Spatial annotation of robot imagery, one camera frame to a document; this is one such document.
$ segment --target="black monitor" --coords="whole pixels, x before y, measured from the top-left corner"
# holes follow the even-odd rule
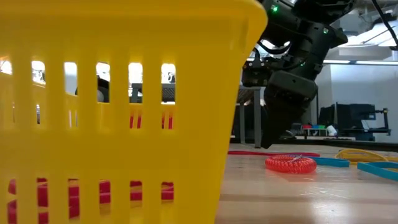
[[[355,119],[351,112],[351,105],[337,103],[337,123],[338,128],[342,129],[363,129],[362,121]]]
[[[329,126],[335,123],[335,106],[321,108],[319,112],[318,124]]]
[[[355,120],[376,120],[374,105],[370,104],[350,104],[351,117]]]

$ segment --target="yellow cable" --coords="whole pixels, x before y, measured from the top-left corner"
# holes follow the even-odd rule
[[[344,149],[341,150],[337,155],[336,159],[347,159],[351,165],[356,165],[358,162],[376,162],[376,161],[388,161],[388,158],[370,151],[362,149]]]

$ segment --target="table surface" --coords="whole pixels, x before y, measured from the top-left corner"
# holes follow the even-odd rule
[[[267,152],[307,151],[332,157],[340,149],[275,145]],[[236,144],[230,150],[253,148]],[[281,174],[266,170],[265,158],[228,156],[217,224],[398,223],[397,182],[356,166],[318,166],[312,174]]]

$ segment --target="metal frame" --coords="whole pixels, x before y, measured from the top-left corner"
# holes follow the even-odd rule
[[[142,83],[132,83],[132,95],[130,97],[130,103],[138,102],[138,89],[142,88]],[[162,84],[162,88],[175,88],[175,84]],[[244,87],[240,86],[240,90],[252,90],[254,95],[254,147],[261,147],[261,87]],[[241,136],[241,144],[246,143],[245,138],[245,122],[244,122],[244,103],[247,101],[247,98],[238,99],[239,103],[239,117],[243,119],[239,119],[240,123],[240,136]]]
[[[335,118],[336,118],[336,122],[338,123],[338,113],[337,113],[337,106],[338,106],[338,102],[335,103]],[[371,134],[380,134],[380,133],[387,133],[388,136],[391,135],[391,129],[389,129],[389,125],[388,125],[388,117],[387,117],[387,113],[385,113],[385,111],[388,112],[388,108],[383,108],[383,110],[375,110],[372,112],[375,113],[382,113],[383,114],[383,118],[384,118],[384,129],[342,129],[339,130],[339,133],[341,132],[348,132],[348,133],[371,133]]]

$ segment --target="white wall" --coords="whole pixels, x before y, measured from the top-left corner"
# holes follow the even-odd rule
[[[375,134],[377,142],[398,142],[397,71],[398,68],[392,66],[331,65],[331,96],[334,103],[369,103],[374,104],[377,110],[389,108],[391,136]],[[377,114],[376,121],[367,122],[370,128],[384,126],[382,114]]]
[[[315,83],[318,85],[318,103],[319,109],[322,107],[327,107],[333,104],[332,97],[332,85],[331,85],[331,65],[325,65],[315,79]],[[313,124],[317,123],[317,100],[313,99],[311,102],[310,112],[311,122]]]
[[[77,88],[77,76],[65,74],[65,91],[70,94],[75,94]]]
[[[369,24],[364,22],[357,14],[347,14],[340,18],[340,27],[343,30],[361,34],[369,27]]]

